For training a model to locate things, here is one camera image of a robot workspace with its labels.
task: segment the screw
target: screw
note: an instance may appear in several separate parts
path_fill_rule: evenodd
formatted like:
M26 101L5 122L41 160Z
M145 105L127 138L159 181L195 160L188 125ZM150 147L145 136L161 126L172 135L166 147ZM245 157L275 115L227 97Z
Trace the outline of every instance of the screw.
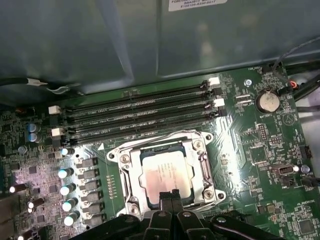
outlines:
M130 162L130 157L129 155L127 154L124 154L120 157L120 161L123 163L123 164L127 164L128 162Z
M163 211L159 213L159 217L165 217L166 215L167 214L165 212L163 212Z
M201 148L202 148L202 142L199 141L199 140L194 141L193 147L194 147L195 149L201 149Z
M132 204L130 207L130 213L132 213L133 215L137 215L139 213L138 206L135 204Z
M133 220L133 218L132 217L128 217L126 220L125 220L125 222L126 223L132 223L134 220Z
M219 223L225 223L227 220L224 219L223 217L217 217L216 220L219 222Z
M213 198L214 193L212 192L212 190L207 189L204 191L203 195L205 199L209 200Z
M191 216L191 213L188 212L188 211L185 211L184 213L182 213L182 215L183 215L184 217L190 217L190 216Z
M252 80L251 79L246 79L244 80L244 85L248 88L252 85Z

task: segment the mounting screw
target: mounting screw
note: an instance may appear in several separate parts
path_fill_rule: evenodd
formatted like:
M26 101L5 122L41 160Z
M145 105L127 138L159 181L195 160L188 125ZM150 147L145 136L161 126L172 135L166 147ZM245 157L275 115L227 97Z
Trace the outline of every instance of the mounting screw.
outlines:
M212 190L207 189L204 191L203 196L205 199L210 200L214 197L214 193Z
M188 212L188 211L185 211L184 213L182 213L182 215L183 215L184 217L190 217L190 216L191 216L191 213Z
M167 215L167 214L166 214L164 211L162 211L162 212L159 213L158 216L159 216L159 217L165 217L166 215Z
M123 163L123 164L127 164L128 162L130 162L130 157L129 155L127 154L124 154L120 157L120 161Z
M216 220L219 222L219 223L225 223L227 220L224 219L223 217L217 217Z
M251 79L246 79L244 80L244 85L248 88L252 85L252 80Z
M137 205L132 204L132 205L130 206L129 211L130 211L130 213L131 213L132 215L137 215L137 214L139 213L139 208L138 208Z
M193 143L193 147L194 147L196 150L202 149L202 148L203 148L203 144L202 144L201 141L196 140L196 141L194 141L194 143Z

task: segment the capacitor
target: capacitor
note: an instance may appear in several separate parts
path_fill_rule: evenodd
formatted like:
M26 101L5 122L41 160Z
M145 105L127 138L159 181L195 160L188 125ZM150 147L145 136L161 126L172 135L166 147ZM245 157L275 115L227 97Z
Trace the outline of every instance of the capacitor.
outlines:
M73 148L62 148L61 154L64 156L71 156L75 153L75 150Z
M32 214L35 211L34 208L28 208L28 213Z
M24 183L13 185L9 188L10 193L17 193L27 189L27 185Z
M71 212L68 216L64 219L64 225L70 227L74 222L79 218L80 214L78 212Z
M62 210L65 212L69 212L72 208L77 205L78 200L76 198L70 198L62 204Z
M28 148L25 145L22 145L22 146L18 147L18 152L20 154L26 154L27 151L28 151Z
M26 128L29 133L38 133L41 130L41 127L34 123L29 123Z
M310 167L308 165L302 165L300 170L303 174L308 174L310 172Z
M30 133L28 136L28 140L32 143L40 143L42 140L42 136L38 133Z
M45 200L43 198L38 198L36 200L29 201L27 206L29 209L33 209L33 208L36 208L44 203L45 203Z
M68 184L68 185L65 185L65 186L61 187L60 188L60 194L62 196L67 196L69 193L71 193L75 189L76 189L75 185L71 183L71 184Z
M17 240L28 240L32 237L32 233L34 231L33 230L28 230L28 231L25 231L24 233L22 233L20 236L18 236Z
M74 170L72 168L64 168L64 169L60 169L58 171L58 177L61 179L65 179L66 177L71 176L74 173Z
M264 89L256 97L255 106L263 114L274 113L280 107L279 96L270 88Z

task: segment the metal panel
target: metal panel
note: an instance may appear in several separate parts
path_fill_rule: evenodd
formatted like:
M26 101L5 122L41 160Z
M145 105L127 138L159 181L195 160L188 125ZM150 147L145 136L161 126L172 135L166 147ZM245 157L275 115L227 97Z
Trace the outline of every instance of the metal panel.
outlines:
M101 92L272 60L319 32L318 0L228 0L170 12L169 1L2 0L0 78ZM35 91L0 88L7 102L50 98Z

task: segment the green circuit board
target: green circuit board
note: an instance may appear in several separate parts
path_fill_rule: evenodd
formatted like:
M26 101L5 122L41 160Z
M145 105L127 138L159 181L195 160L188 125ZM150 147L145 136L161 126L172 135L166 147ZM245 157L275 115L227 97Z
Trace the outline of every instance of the green circuit board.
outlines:
M149 128L143 133L123 131L123 134L91 142L75 144L75 154L71 157L57 156L58 149L52 146L49 124L48 106L57 105L61 108L78 108L92 104L115 101L128 96L148 95L179 88L201 85L210 78L218 78L221 97L224 99L225 116L200 120L197 114L181 112L175 118L181 118L180 124L167 127ZM301 179L313 176L311 159L308 155L302 126L291 94L279 96L280 107L273 113L262 113L257 109L256 98L264 89L282 89L287 86L272 73L263 73L261 67L250 67L215 74L171 80L141 87L97 93L75 99L68 99L35 106L34 114L20 117L16 112L4 112L0 117L0 143L5 149L1 163L3 168L3 194L8 194L13 182L30 182L32 189L40 191L23 192L21 208L23 213L15 218L18 232L30 227L49 226L47 237L59 240L62 236L73 237L88 229L86 218L90 215L82 213L88 207L85 203L77 205L80 218L72 228L63 224L66 213L61 210L65 197L57 192L49 192L50 186L59 189L62 185L75 183L77 188L84 184L77 179L82 173L64 180L57 177L62 168L77 168L83 159L96 157L99 169L99 181L103 192L103 214L106 220L113 219L124 207L124 196L118 164L107 160L107 153L128 141L160 136L184 129L210 132L213 141L207 146L211 165L211 173L217 189L226 192L226 199L203 211L206 218L223 214L232 210L248 214L252 217L251 224L267 232L288 240L319 239L320 205L319 190L304 186ZM99 112L90 112L94 116ZM42 141L29 142L26 137L26 125L36 123L41 126ZM28 152L20 154L19 146L26 146ZM20 169L12 172L11 165L19 163ZM277 165L306 165L311 168L308 173L296 171L293 174L278 176L271 168ZM30 167L36 166L36 173L30 174ZM82 190L76 190L68 197L79 200L85 196ZM30 198L43 197L43 207L35 212L26 213L26 202ZM43 222L37 222L44 216Z

